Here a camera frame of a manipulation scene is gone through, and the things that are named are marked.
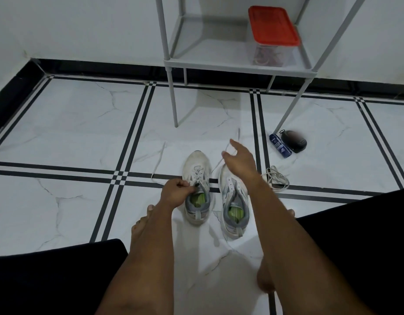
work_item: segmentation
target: white sneaker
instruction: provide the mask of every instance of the white sneaker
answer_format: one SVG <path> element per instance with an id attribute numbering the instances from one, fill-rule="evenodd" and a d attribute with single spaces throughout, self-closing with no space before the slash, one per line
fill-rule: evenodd
<path id="1" fill-rule="evenodd" d="M 230 238 L 239 238 L 243 236 L 250 218 L 247 188 L 227 165 L 220 170 L 218 186 L 223 197 L 223 231 Z"/>
<path id="2" fill-rule="evenodd" d="M 185 214 L 188 221 L 201 225 L 208 217 L 214 205 L 209 192 L 209 177 L 211 164 L 205 154 L 199 150 L 189 155 L 183 166 L 183 180 L 198 188 L 196 192 L 186 197 L 184 201 Z"/>

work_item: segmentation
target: black round object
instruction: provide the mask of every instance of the black round object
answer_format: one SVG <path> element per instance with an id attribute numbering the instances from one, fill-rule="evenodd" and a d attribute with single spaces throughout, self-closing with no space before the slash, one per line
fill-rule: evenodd
<path id="1" fill-rule="evenodd" d="M 301 136 L 300 133 L 292 130 L 281 130 L 281 139 L 294 153 L 299 153 L 306 149 L 307 141 Z"/>

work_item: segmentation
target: forearm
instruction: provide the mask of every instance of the forearm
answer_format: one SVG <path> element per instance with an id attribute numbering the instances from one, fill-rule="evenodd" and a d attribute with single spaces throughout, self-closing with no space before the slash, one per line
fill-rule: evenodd
<path id="1" fill-rule="evenodd" d="M 99 311 L 117 307 L 133 314 L 141 309 L 173 314 L 171 214 L 171 208 L 155 206 L 142 235 L 110 283 Z"/>
<path id="2" fill-rule="evenodd" d="M 245 181 L 268 270 L 288 314 L 367 311 L 262 178 Z"/>

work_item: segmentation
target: blue spray can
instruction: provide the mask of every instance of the blue spray can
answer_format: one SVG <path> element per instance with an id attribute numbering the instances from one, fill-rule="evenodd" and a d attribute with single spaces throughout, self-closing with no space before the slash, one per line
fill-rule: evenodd
<path id="1" fill-rule="evenodd" d="M 274 133 L 269 136 L 269 140 L 275 146 L 275 148 L 277 148 L 278 151 L 282 154 L 282 157 L 288 158 L 289 156 L 292 155 L 292 151 L 287 146 L 285 146 L 281 138 L 279 138 Z"/>

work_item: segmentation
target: hand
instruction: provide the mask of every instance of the hand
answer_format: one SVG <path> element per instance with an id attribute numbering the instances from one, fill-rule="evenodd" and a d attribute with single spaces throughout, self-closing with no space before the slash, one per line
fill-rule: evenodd
<path id="1" fill-rule="evenodd" d="M 186 197 L 197 190 L 194 186 L 189 186 L 189 182 L 180 178 L 170 179 L 161 191 L 160 204 L 166 205 L 172 210 L 180 206 Z"/>
<path id="2" fill-rule="evenodd" d="M 253 159 L 251 152 L 241 143 L 238 143 L 232 139 L 230 139 L 230 144 L 237 150 L 237 154 L 235 156 L 231 156 L 225 151 L 221 153 L 230 171 L 243 180 L 243 182 L 251 179 L 252 177 L 259 176 L 258 172 L 256 171 L 255 159 Z"/>

